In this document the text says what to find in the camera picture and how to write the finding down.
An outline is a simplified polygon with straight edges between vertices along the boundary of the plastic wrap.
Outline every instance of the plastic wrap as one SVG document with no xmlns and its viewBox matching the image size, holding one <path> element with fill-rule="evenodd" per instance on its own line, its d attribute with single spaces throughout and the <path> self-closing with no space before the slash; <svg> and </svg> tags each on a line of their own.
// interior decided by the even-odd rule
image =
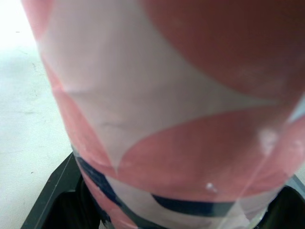
<svg viewBox="0 0 305 229">
<path fill-rule="evenodd" d="M 108 229 L 253 228 L 305 158 L 305 1 L 24 0 Z"/>
</svg>

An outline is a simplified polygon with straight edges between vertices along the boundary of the concrete floor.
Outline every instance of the concrete floor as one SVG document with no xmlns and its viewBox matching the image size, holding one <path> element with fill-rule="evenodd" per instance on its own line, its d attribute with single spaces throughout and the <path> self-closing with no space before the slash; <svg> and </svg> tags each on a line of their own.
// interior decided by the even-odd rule
<svg viewBox="0 0 305 229">
<path fill-rule="evenodd" d="M 0 29 L 0 228 L 19 229 L 71 148 L 19 0 L 0 0 Z"/>
</svg>

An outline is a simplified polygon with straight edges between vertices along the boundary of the pink pattern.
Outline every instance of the pink pattern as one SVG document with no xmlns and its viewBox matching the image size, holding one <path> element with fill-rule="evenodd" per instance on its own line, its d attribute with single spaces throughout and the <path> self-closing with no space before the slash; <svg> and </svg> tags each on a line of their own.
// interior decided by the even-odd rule
<svg viewBox="0 0 305 229">
<path fill-rule="evenodd" d="M 54 0 L 22 0 L 36 40 L 48 27 Z"/>
<path fill-rule="evenodd" d="M 305 85 L 305 1 L 139 0 L 158 30 L 218 81 L 263 98 Z"/>
</svg>

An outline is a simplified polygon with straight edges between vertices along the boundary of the red circle print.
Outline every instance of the red circle print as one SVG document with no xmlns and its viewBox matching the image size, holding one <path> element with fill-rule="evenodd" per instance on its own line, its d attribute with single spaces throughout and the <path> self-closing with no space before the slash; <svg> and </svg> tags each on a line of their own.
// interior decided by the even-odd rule
<svg viewBox="0 0 305 229">
<path fill-rule="evenodd" d="M 173 47 L 227 86 L 271 99 L 304 90 L 304 0 L 139 1 Z"/>
<path fill-rule="evenodd" d="M 43 55 L 42 61 L 72 145 L 91 166 L 99 168 L 99 171 L 106 175 L 115 176 L 107 152 L 88 120 L 82 114 L 82 110 L 65 92 L 59 78 L 45 61 Z"/>
<path fill-rule="evenodd" d="M 46 30 L 54 0 L 23 0 L 23 6 L 34 37 L 38 40 Z"/>
<path fill-rule="evenodd" d="M 194 201 L 235 201 L 270 191 L 305 159 L 305 118 L 287 125 L 288 113 L 285 107 L 253 108 L 155 133 L 124 155 L 119 180 Z"/>
</svg>

